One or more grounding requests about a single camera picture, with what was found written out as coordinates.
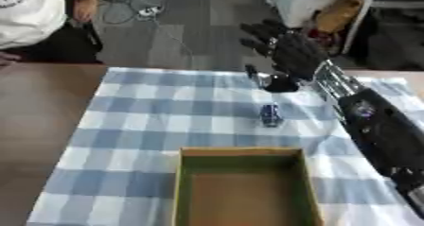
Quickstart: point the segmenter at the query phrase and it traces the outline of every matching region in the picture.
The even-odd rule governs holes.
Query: person's hand
[[[97,11],[97,0],[78,0],[74,7],[74,19],[87,23],[93,19]]]
[[[20,56],[12,55],[6,52],[0,51],[0,66],[7,66],[14,64],[21,59]]]

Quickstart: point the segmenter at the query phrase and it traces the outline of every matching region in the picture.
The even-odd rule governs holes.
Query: white t-shirt
[[[0,50],[36,44],[65,20],[64,0],[0,0]]]

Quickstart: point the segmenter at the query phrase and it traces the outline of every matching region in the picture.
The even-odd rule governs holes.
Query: black pants
[[[19,55],[26,62],[98,63],[96,48],[87,34],[69,24],[44,41],[4,51]]]

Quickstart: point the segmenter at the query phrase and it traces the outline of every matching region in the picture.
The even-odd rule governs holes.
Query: power strip
[[[162,11],[164,11],[164,8],[162,8],[162,7],[150,7],[150,8],[145,8],[145,9],[139,10],[138,15],[140,15],[140,17],[142,17],[142,18],[150,19],[150,18],[154,18],[157,15],[161,14]]]

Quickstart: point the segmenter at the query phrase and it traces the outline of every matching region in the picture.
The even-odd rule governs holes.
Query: chair
[[[74,13],[75,1],[76,0],[65,0],[66,14],[68,15],[68,17],[72,17]],[[93,22],[90,21],[88,23],[82,24],[80,28],[86,34],[87,41],[94,46],[97,52],[100,52],[103,49],[103,42],[101,41],[100,37],[96,32]]]

